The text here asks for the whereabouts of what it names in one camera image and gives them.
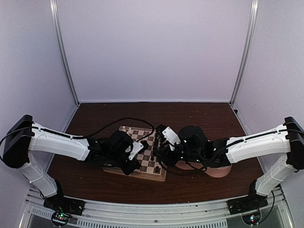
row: white wall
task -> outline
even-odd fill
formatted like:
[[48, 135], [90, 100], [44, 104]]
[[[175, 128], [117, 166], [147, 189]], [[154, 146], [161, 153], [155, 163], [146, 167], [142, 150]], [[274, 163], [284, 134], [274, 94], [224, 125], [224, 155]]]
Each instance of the white wall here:
[[229, 101], [250, 0], [57, 4], [80, 101]]
[[[0, 137], [24, 114], [62, 130], [75, 106], [67, 87], [48, 0], [0, 3]], [[45, 167], [49, 154], [35, 154]], [[29, 190], [0, 162], [0, 227], [16, 227]]]
[[[293, 116], [304, 126], [304, 1], [261, 0], [237, 108], [252, 133]], [[269, 169], [280, 155], [263, 157]], [[297, 228], [304, 227], [304, 172], [283, 184]]]

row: chessboard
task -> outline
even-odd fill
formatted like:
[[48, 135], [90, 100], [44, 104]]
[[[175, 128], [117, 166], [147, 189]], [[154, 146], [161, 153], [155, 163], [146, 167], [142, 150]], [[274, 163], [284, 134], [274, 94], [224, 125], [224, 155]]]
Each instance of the chessboard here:
[[[129, 126], [120, 126], [120, 131], [126, 132], [134, 141], [146, 136], [151, 133], [151, 129], [148, 128], [138, 128], [138, 127], [129, 127]], [[155, 140], [155, 132], [149, 137], [143, 139], [147, 141], [149, 147], [147, 150], [135, 156], [134, 159], [137, 159], [141, 164], [140, 170], [134, 170], [133, 173], [128, 175], [129, 177], [136, 177], [142, 179], [148, 179], [152, 181], [165, 181], [167, 171], [164, 170], [161, 165], [156, 161], [156, 157], [153, 156], [153, 145]], [[119, 175], [124, 175], [123, 171], [120, 168], [106, 168], [103, 170], [109, 173], [115, 173]]]

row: white panel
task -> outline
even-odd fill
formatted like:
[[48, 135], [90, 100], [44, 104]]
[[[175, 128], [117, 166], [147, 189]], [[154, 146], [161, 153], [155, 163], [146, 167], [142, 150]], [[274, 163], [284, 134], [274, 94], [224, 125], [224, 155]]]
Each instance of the white panel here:
[[228, 101], [250, 0], [58, 0], [82, 102]]
[[[304, 126], [304, 1], [259, 2], [252, 49], [237, 99], [237, 108], [252, 133], [293, 116]], [[263, 157], [266, 169], [280, 155]], [[304, 227], [304, 172], [283, 184], [297, 228]]]
[[[60, 61], [48, 0], [0, 4], [0, 138], [24, 114], [63, 130], [74, 110]], [[46, 167], [49, 154], [35, 153]], [[0, 227], [17, 225], [29, 184], [0, 162]]]

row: pink object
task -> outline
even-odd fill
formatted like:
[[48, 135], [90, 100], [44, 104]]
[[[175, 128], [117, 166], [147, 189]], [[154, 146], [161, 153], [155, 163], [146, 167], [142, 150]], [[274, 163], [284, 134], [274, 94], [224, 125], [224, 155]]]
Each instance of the pink object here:
[[[202, 164], [196, 162], [190, 162], [190, 164], [198, 169], [203, 166]], [[177, 162], [176, 167], [182, 170], [192, 170], [192, 168], [184, 161]], [[231, 167], [232, 165], [220, 168], [207, 168], [206, 174], [215, 178], [226, 177], [230, 173]]]

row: wood grain surface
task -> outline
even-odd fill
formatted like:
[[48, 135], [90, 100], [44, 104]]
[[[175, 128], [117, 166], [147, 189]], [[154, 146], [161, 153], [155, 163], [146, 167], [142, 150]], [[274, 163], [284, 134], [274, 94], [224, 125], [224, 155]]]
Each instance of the wood grain surface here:
[[[164, 124], [176, 132], [186, 125], [199, 125], [210, 140], [242, 136], [244, 132], [230, 106], [225, 103], [107, 103], [81, 104], [67, 133], [87, 135], [121, 117], [138, 117], [154, 126]], [[100, 136], [109, 136], [120, 125], [146, 127], [123, 121]], [[263, 175], [256, 158], [233, 164], [230, 174], [213, 178], [204, 173], [181, 177], [167, 174], [165, 182], [105, 173], [91, 164], [56, 155], [48, 172], [57, 179], [65, 195], [115, 203], [185, 203], [245, 195], [250, 183]]]

